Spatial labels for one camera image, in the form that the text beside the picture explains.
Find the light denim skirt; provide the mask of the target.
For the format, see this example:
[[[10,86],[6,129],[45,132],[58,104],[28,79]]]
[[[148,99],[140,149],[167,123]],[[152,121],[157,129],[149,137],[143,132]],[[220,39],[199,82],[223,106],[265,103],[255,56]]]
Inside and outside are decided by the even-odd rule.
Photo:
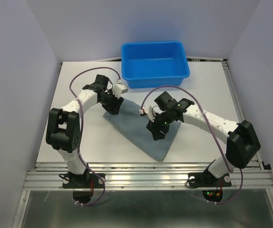
[[[151,132],[146,129],[148,119],[140,116],[139,108],[140,105],[124,99],[119,108],[119,114],[111,115],[105,112],[103,117],[137,148],[155,161],[162,162],[174,142],[181,123],[172,123],[166,137],[162,140],[155,141]]]

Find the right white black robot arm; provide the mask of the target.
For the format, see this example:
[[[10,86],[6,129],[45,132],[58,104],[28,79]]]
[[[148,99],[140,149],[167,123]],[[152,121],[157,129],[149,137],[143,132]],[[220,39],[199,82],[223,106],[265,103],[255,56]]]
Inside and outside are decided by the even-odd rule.
[[[170,125],[180,121],[210,133],[216,143],[226,145],[226,151],[203,172],[188,174],[188,188],[217,187],[226,183],[225,177],[233,169],[244,169],[261,148],[255,129],[247,120],[238,123],[224,119],[205,111],[196,100],[182,98],[177,101],[168,92],[158,96],[155,103],[160,113],[150,105],[142,105],[139,110],[140,115],[149,118],[146,127],[155,141],[164,139]]]

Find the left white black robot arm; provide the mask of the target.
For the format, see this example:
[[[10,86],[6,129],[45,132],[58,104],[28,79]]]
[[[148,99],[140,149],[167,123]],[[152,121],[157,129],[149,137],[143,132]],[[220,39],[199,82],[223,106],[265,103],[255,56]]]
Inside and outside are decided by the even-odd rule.
[[[85,85],[71,102],[49,112],[46,143],[66,162],[68,172],[60,175],[64,188],[84,188],[91,183],[90,170],[79,150],[84,114],[92,106],[101,104],[109,114],[117,115],[124,101],[122,94],[128,91],[120,80],[111,88],[108,84],[108,77],[97,75],[94,83]]]

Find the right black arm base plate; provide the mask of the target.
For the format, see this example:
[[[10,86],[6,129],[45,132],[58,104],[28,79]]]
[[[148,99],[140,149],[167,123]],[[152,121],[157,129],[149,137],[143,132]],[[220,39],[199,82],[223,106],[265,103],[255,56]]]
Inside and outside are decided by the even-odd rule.
[[[232,183],[228,173],[220,178],[214,177],[209,172],[190,172],[185,186],[190,189],[231,187]]]

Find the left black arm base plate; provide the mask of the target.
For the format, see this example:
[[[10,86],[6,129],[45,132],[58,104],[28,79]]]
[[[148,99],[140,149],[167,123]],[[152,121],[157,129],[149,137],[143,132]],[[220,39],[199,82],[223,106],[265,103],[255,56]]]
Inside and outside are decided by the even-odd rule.
[[[93,173],[86,173],[76,175],[73,173],[60,174],[59,177],[62,179],[63,189],[103,189],[104,184],[101,179]]]

